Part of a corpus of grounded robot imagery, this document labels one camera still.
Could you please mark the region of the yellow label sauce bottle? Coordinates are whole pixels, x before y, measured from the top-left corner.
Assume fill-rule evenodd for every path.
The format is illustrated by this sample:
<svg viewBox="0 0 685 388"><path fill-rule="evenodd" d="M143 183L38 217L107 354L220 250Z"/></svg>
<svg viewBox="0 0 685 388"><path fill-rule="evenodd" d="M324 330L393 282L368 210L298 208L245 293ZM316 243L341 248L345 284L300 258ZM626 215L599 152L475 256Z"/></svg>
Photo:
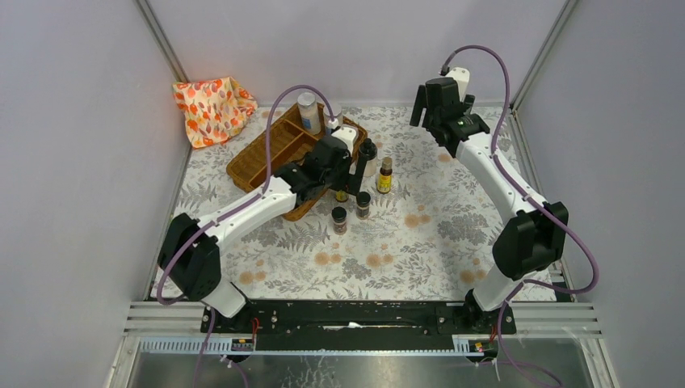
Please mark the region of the yellow label sauce bottle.
<svg viewBox="0 0 685 388"><path fill-rule="evenodd" d="M344 190L337 191L334 195L335 200L340 203L345 203L349 200L349 194Z"/></svg>

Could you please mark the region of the dark spice jar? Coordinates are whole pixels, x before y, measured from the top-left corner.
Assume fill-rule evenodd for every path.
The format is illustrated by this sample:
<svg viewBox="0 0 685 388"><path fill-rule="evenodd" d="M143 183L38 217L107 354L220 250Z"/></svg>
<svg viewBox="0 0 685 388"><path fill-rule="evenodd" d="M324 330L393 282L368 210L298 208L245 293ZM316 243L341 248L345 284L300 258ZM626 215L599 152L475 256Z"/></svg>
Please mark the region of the dark spice jar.
<svg viewBox="0 0 685 388"><path fill-rule="evenodd" d="M356 196L356 216L360 220L367 219L370 214L371 195L369 192L361 191Z"/></svg>
<svg viewBox="0 0 685 388"><path fill-rule="evenodd" d="M343 235L347 232L347 211L341 207L334 207L331 211L334 232Z"/></svg>

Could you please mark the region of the blue label pellet jar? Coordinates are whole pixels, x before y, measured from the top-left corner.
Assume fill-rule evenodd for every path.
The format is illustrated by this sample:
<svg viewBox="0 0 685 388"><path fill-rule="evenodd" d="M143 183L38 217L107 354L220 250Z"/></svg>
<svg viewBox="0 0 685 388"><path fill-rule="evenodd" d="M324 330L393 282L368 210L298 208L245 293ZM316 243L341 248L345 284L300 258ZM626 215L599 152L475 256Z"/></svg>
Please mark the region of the blue label pellet jar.
<svg viewBox="0 0 685 388"><path fill-rule="evenodd" d="M342 107L338 103L324 105L322 109L322 117L327 134L334 132L343 125Z"/></svg>
<svg viewBox="0 0 685 388"><path fill-rule="evenodd" d="M321 132L321 123L316 95L309 91L300 93L297 97L297 105L305 131L318 135Z"/></svg>

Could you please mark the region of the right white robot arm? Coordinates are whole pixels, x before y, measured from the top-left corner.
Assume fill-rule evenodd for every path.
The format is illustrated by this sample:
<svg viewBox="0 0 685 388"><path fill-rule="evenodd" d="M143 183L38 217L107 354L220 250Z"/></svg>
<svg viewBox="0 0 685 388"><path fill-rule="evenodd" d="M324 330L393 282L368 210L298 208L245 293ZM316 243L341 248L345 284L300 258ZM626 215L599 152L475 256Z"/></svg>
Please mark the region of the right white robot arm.
<svg viewBox="0 0 685 388"><path fill-rule="evenodd" d="M421 126L439 146L465 166L495 205L503 229L494 242L494 266L468 291L463 320L482 333L495 322L505 297L534 273L561 257L567 208L551 204L526 187L523 178L494 147L489 126L471 111L473 97L460 96L456 80L433 78L418 87L410 124Z"/></svg>

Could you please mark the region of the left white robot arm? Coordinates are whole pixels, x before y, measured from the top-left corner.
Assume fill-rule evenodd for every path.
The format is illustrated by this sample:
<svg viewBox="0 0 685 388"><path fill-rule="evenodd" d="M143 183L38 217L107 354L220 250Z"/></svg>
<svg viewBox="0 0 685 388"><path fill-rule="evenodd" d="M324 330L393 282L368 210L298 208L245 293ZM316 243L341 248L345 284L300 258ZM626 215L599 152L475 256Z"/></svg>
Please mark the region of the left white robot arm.
<svg viewBox="0 0 685 388"><path fill-rule="evenodd" d="M220 314L220 322L228 330L246 329L251 314L247 298L223 276L222 248L328 190L356 194L365 168L364 162L359 162L356 174L350 173L356 138L354 129L343 126L316 141L302 161L284 164L232 204L198 218L186 213L175 216L158 256L162 270L158 301L174 303L162 295L165 283L171 281L187 300L202 302Z"/></svg>

